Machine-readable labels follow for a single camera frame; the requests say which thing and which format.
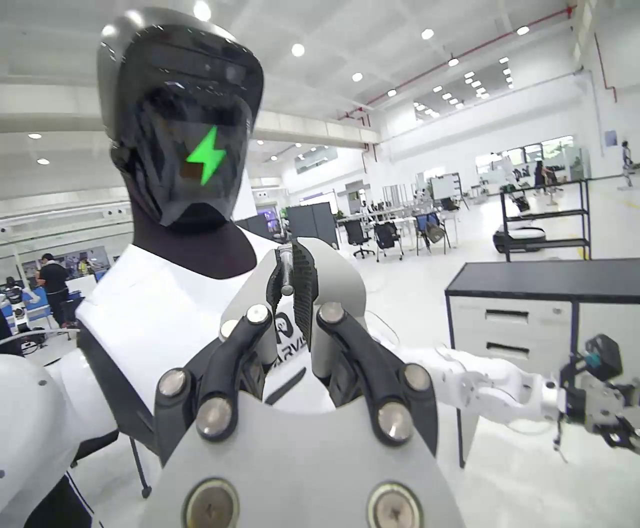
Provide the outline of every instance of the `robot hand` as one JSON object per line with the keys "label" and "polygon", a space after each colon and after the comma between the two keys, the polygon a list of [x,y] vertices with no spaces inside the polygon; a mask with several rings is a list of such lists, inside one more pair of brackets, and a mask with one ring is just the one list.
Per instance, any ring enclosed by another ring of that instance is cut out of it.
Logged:
{"label": "robot hand", "polygon": [[[276,252],[259,264],[223,315],[220,341],[201,352],[199,382],[190,368],[161,378],[154,419],[164,469],[143,527],[417,528],[427,518],[464,526],[432,454],[437,410],[427,370],[376,342],[353,298],[324,300],[332,288],[321,269],[337,281],[334,293],[351,292],[353,277],[317,242],[293,242],[292,278]],[[261,401],[273,303],[287,276],[312,370],[335,411],[285,413]]]}

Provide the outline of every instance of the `black helmet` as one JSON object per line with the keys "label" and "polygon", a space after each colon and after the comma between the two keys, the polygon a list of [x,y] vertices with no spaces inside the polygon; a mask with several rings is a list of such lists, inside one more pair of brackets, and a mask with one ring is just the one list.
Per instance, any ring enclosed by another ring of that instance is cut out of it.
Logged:
{"label": "black helmet", "polygon": [[228,221],[262,99],[258,59],[214,24],[142,8],[102,30],[97,70],[131,199],[164,226]]}

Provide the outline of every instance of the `metal screw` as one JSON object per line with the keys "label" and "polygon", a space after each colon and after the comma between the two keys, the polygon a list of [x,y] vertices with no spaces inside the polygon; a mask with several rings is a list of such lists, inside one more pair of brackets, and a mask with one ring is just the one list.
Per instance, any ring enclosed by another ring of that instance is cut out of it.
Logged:
{"label": "metal screw", "polygon": [[324,303],[320,306],[318,313],[320,314],[320,319],[331,324],[339,323],[344,317],[342,305],[334,302]]}
{"label": "metal screw", "polygon": [[404,368],[407,385],[417,392],[423,392],[431,386],[431,376],[427,370],[416,363],[409,363]]}
{"label": "metal screw", "polygon": [[158,381],[158,390],[163,396],[173,397],[182,390],[186,380],[187,376],[183,371],[171,369],[165,372]]}
{"label": "metal screw", "polygon": [[269,317],[269,309],[265,305],[253,305],[246,311],[246,318],[251,324],[262,324]]}
{"label": "metal screw", "polygon": [[280,292],[283,295],[293,295],[293,246],[291,244],[283,244],[278,247],[280,254],[280,262],[282,262],[282,288]]}
{"label": "metal screw", "polygon": [[222,323],[222,326],[220,326],[220,335],[224,339],[229,339],[231,332],[234,331],[234,328],[237,324],[238,322],[236,319],[229,319],[228,321],[225,321],[224,323]]}
{"label": "metal screw", "polygon": [[404,443],[413,435],[411,413],[401,403],[390,401],[378,411],[378,425],[391,440]]}
{"label": "metal screw", "polygon": [[369,499],[371,528],[418,528],[420,507],[413,494],[401,484],[382,484]]}
{"label": "metal screw", "polygon": [[198,432],[207,440],[214,440],[227,430],[231,415],[231,403],[227,398],[216,396],[206,400],[196,416]]}
{"label": "metal screw", "polygon": [[200,484],[184,509],[189,528],[229,528],[237,523],[239,501],[233,486],[221,479]]}

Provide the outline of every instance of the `man in black shirt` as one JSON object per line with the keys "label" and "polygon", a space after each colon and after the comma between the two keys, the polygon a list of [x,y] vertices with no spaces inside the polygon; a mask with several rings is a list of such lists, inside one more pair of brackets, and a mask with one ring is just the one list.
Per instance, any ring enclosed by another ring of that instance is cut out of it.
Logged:
{"label": "man in black shirt", "polygon": [[36,273],[36,281],[39,285],[44,286],[49,308],[51,308],[51,315],[58,326],[63,328],[66,324],[62,303],[69,299],[69,290],[66,283],[67,270],[54,260],[51,253],[42,255],[41,262],[42,267]]}

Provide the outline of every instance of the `metal shelf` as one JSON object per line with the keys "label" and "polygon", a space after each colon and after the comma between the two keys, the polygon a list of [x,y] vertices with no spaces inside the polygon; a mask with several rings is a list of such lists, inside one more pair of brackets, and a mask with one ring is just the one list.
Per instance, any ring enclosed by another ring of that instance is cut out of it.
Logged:
{"label": "metal shelf", "polygon": [[507,222],[542,220],[543,218],[560,218],[561,216],[578,216],[580,214],[589,214],[589,211],[585,209],[567,209],[566,211],[531,212],[521,216],[508,216]]}
{"label": "metal shelf", "polygon": [[542,250],[545,248],[580,248],[589,247],[586,238],[559,238],[555,240],[541,240],[538,242],[522,242],[512,239],[510,249],[513,250]]}
{"label": "metal shelf", "polygon": [[[507,216],[506,195],[514,193],[522,193],[526,195],[528,191],[544,187],[531,187],[528,189],[517,189],[516,191],[501,192],[500,203],[502,205],[502,222],[504,226],[504,256],[507,262],[511,262],[511,251],[513,250],[541,250],[545,248],[585,248],[582,252],[584,260],[591,260],[591,216],[589,215],[589,181],[578,180],[575,182],[567,182],[562,185],[579,185],[580,186],[580,208],[567,209],[565,211],[549,211],[549,212],[530,212],[520,216]],[[526,240],[513,239],[509,235],[509,222],[526,221],[526,220],[542,220],[545,218],[562,218],[567,216],[580,216],[582,220],[582,237],[570,239],[555,240]]]}

